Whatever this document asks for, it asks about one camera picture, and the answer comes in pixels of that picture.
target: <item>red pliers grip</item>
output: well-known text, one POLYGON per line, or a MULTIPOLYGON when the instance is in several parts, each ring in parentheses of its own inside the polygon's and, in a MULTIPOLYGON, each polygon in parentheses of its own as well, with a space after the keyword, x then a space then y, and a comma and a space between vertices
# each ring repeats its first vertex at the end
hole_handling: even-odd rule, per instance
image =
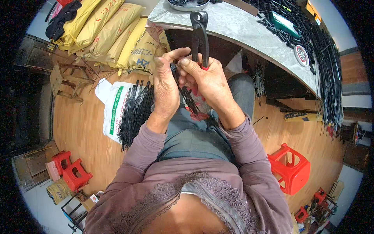
POLYGON ((203 10, 194 11, 190 13, 191 24, 193 28, 192 32, 192 60, 199 62, 199 47, 201 54, 203 55, 202 63, 200 64, 201 69, 209 69, 209 42, 206 34, 206 26, 208 24, 208 13, 203 10))

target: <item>purple long-sleeve shirt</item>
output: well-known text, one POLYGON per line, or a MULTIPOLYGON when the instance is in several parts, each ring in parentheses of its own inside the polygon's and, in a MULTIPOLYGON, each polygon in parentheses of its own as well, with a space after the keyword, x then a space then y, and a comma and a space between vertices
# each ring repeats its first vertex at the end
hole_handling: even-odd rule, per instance
POLYGON ((115 178, 88 213, 85 232, 140 233, 188 191, 220 216, 231 233, 291 233, 288 205, 249 118, 233 130, 220 129, 239 168, 225 160, 191 157, 153 163, 166 135, 143 124, 115 178))

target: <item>wooden stool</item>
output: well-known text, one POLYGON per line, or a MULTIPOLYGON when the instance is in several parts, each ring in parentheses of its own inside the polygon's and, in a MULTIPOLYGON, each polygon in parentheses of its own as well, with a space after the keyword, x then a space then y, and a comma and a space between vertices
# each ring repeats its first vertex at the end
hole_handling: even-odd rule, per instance
POLYGON ((74 99, 80 102, 83 102, 83 99, 78 96, 79 89, 83 89, 86 85, 91 85, 94 83, 93 80, 89 79, 86 73, 86 67, 73 65, 73 64, 60 64, 56 63, 56 65, 53 67, 53 70, 50 74, 50 85, 52 86, 52 92, 53 95, 60 95, 63 97, 67 97, 70 99, 74 99), (61 72, 61 68, 71 68, 70 75, 65 75, 61 72), (73 76, 73 73, 75 70, 82 70, 83 72, 83 78, 82 77, 75 77, 73 76), (77 81, 78 85, 70 82, 71 81, 77 81), (73 94, 69 94, 67 92, 63 92, 60 90, 61 85, 68 85, 73 89, 73 94))

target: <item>wooden floor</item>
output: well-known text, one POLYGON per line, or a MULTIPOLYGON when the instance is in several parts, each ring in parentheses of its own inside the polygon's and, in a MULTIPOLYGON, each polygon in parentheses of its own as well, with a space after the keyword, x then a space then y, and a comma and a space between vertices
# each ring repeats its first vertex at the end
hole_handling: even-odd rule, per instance
MULTIPOLYGON (((121 77, 113 74, 108 80, 111 83, 134 83, 138 77, 147 78, 138 74, 121 77)), ((53 137, 59 150, 71 151, 72 161, 81 158, 85 170, 93 174, 89 184, 84 187, 87 194, 104 191, 124 157, 121 145, 103 134, 104 104, 96 97, 94 90, 89 92, 90 89, 91 86, 88 86, 80 94, 84 100, 82 104, 57 96, 53 117, 53 137)), ((253 122, 262 116, 265 117, 254 128, 267 153, 271 154, 282 143, 287 143, 312 165, 306 186, 294 196, 285 195, 290 211, 296 212, 300 206, 310 202, 319 187, 330 190, 342 169, 345 146, 321 133, 320 122, 285 122, 278 108, 264 102, 260 107, 256 102, 253 122)))

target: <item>person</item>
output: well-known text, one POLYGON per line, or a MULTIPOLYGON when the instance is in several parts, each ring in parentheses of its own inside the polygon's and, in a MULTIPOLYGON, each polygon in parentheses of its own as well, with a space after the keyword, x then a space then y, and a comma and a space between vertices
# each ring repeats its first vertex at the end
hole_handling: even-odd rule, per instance
POLYGON ((121 167, 86 217, 84 233, 289 234, 292 219, 251 125, 254 85, 227 82, 221 63, 202 70, 190 48, 155 58, 154 111, 121 167), (197 85, 213 111, 194 121, 180 103, 179 82, 197 85))

